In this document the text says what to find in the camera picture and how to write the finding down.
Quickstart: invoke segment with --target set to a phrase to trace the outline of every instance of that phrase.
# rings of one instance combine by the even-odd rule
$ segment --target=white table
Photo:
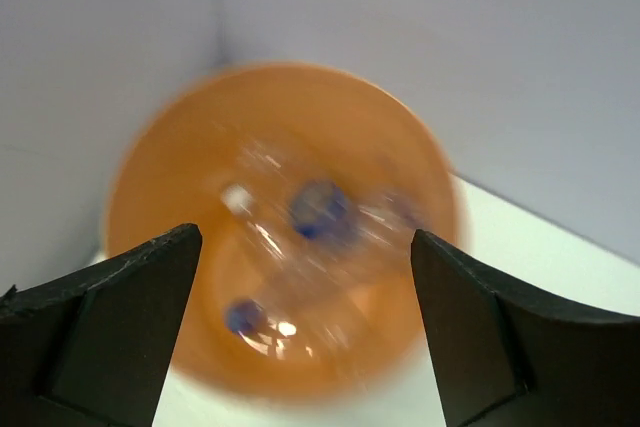
[[[640,316],[640,267],[458,180],[464,250],[569,299]],[[384,386],[339,404],[281,409],[211,392],[169,371],[155,427],[444,427],[433,367],[416,353]]]

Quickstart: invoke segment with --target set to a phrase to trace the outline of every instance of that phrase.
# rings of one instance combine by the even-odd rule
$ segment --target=blue bottle cap
[[[293,229],[310,240],[333,232],[348,211],[349,199],[331,180],[307,182],[289,205]]]
[[[253,300],[245,299],[233,303],[225,315],[227,328],[237,335],[255,334],[264,321],[262,308]]]

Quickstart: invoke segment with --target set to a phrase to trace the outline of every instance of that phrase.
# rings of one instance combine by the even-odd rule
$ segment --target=plastic bottle
[[[258,291],[229,306],[227,327],[278,358],[285,344],[302,357],[349,348],[369,331],[349,292],[407,273],[399,266],[408,265],[413,232],[422,225],[417,209],[394,189],[372,188],[354,202],[311,157],[262,142],[244,150],[242,163],[241,182],[222,200],[245,224],[259,262],[276,268],[265,270]]]

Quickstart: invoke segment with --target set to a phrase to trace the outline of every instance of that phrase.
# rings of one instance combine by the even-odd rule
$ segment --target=white surface
[[[458,182],[468,207],[474,257],[572,300],[640,316],[640,267],[485,191]],[[215,394],[169,371],[155,427],[444,427],[431,363],[424,353],[387,385],[357,400],[288,411]]]
[[[86,262],[134,132],[219,60],[215,0],[0,0],[0,292]]]
[[[221,0],[238,62],[351,70],[465,178],[640,262],[640,0]]]

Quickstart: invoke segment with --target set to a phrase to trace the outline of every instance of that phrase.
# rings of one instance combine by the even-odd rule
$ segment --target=orange bowl
[[[330,361],[260,355],[228,332],[224,306],[261,278],[220,191],[234,180],[247,137],[279,133],[304,143],[356,195],[388,179],[389,171],[380,168],[383,156],[393,165],[394,181],[426,214],[429,229],[457,243],[448,164],[427,128],[402,103],[362,79],[282,63],[208,79],[151,122],[115,181],[104,244],[113,256],[177,224],[198,224],[203,248],[172,364],[237,394],[308,401],[374,380],[424,342],[424,330],[409,274],[350,293],[371,335]],[[410,272],[408,253],[405,263]]]

